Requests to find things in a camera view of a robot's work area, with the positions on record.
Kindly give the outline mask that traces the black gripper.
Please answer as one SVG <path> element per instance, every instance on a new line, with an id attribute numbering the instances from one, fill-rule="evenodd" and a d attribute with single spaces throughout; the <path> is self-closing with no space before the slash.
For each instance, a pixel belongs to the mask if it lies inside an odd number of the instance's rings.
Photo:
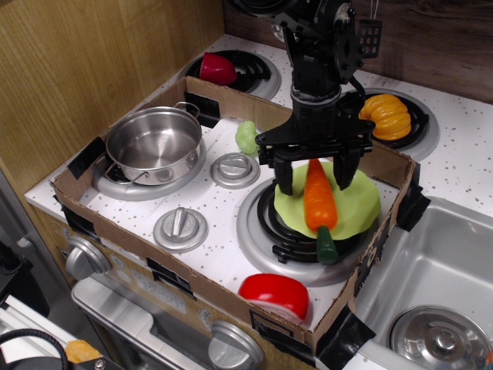
<path id="1" fill-rule="evenodd" d="M 374 129 L 374 122 L 346 113 L 336 103 L 294 103 L 285 123 L 256 137 L 260 163 L 273 166 L 280 191 L 292 196 L 291 162 L 331 157 L 336 183 L 345 190 L 353 181 L 360 158 L 372 150 Z"/>

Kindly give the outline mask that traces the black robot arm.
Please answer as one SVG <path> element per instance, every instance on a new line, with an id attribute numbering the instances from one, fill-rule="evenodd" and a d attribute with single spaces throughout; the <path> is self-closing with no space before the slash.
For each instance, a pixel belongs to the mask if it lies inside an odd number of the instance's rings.
<path id="1" fill-rule="evenodd" d="M 274 170 L 282 193 L 293 193 L 292 164 L 330 157 L 340 190 L 351 185 L 361 157 L 371 151 L 373 122 L 341 106 L 343 85 L 354 78 L 364 54 L 357 39 L 349 1 L 232 1 L 234 9 L 265 18 L 282 28 L 293 68 L 292 113 L 282 125 L 256 138 L 260 163 Z"/>

